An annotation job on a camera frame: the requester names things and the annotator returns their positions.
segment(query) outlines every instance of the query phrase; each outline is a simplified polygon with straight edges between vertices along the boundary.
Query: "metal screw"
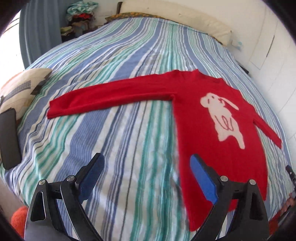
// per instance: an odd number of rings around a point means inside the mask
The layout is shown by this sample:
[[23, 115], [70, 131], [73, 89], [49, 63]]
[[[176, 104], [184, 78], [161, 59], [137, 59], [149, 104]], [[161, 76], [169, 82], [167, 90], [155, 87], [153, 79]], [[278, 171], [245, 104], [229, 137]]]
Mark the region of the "metal screw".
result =
[[251, 180], [249, 181], [249, 183], [250, 183], [251, 185], [256, 185], [256, 182], [255, 182], [255, 180], [253, 180], [253, 179], [251, 179]]
[[72, 182], [74, 179], [75, 179], [75, 177], [73, 175], [70, 175], [67, 177], [68, 182]]
[[44, 183], [45, 183], [45, 179], [41, 179], [41, 180], [38, 182], [39, 185], [43, 185]]
[[228, 181], [227, 176], [221, 176], [220, 179], [221, 179], [222, 182], [227, 182]]

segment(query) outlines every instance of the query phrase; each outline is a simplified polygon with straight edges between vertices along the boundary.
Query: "cabinet door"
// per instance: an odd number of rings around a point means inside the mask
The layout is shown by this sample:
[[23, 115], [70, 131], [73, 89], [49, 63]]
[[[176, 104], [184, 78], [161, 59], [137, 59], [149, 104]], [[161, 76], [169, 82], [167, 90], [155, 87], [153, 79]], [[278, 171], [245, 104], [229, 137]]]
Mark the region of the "cabinet door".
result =
[[250, 59], [250, 62], [252, 62], [252, 64], [254, 64], [258, 69], [261, 69], [271, 48], [277, 21], [276, 15], [267, 7], [261, 34]]

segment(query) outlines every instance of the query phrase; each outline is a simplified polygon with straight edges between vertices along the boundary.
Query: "red sweater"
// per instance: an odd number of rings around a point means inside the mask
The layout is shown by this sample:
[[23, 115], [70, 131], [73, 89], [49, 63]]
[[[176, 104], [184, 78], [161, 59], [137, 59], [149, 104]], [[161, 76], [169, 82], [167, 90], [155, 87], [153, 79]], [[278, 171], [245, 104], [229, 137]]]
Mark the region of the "red sweater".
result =
[[259, 127], [279, 148], [281, 139], [223, 79], [174, 70], [71, 91], [50, 102], [48, 118], [144, 100], [172, 101], [177, 125], [181, 189], [190, 230], [207, 217], [207, 201], [190, 169], [192, 154], [232, 181], [254, 179], [266, 199], [267, 168]]

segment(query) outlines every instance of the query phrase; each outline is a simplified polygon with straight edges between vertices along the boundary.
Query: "bedspread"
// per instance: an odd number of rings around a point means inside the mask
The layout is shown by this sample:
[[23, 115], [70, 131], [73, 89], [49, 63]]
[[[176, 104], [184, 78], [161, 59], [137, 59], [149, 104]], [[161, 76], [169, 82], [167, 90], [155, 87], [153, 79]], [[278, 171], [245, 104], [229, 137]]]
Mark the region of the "bedspread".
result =
[[[104, 240], [189, 240], [178, 176], [177, 138], [172, 106], [143, 101], [48, 120], [49, 101], [62, 94], [114, 80], [174, 69], [223, 78], [239, 89], [283, 140], [277, 148], [258, 129], [268, 166], [269, 218], [292, 190], [285, 173], [291, 164], [279, 119], [231, 53], [212, 37], [157, 18], [115, 20], [95, 32], [63, 43], [29, 68], [53, 69], [18, 128], [23, 161], [1, 176], [29, 205], [40, 179], [64, 180], [96, 152], [105, 169], [83, 207]], [[65, 208], [60, 212], [75, 236]], [[229, 213], [220, 236], [230, 225]]]

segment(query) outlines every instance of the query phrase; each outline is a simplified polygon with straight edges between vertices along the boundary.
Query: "beige cushion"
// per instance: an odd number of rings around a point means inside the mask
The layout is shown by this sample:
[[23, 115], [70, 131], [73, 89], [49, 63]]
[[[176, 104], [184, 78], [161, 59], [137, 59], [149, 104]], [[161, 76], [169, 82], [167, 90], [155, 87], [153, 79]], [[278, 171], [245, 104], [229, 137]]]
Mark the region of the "beige cushion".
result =
[[230, 42], [230, 27], [205, 13], [176, 3], [158, 0], [125, 0], [120, 9], [120, 13], [123, 12], [158, 15], [207, 33], [224, 46], [227, 46]]
[[51, 72], [46, 68], [28, 69], [12, 77], [0, 89], [0, 113], [14, 108], [16, 119], [20, 119]]

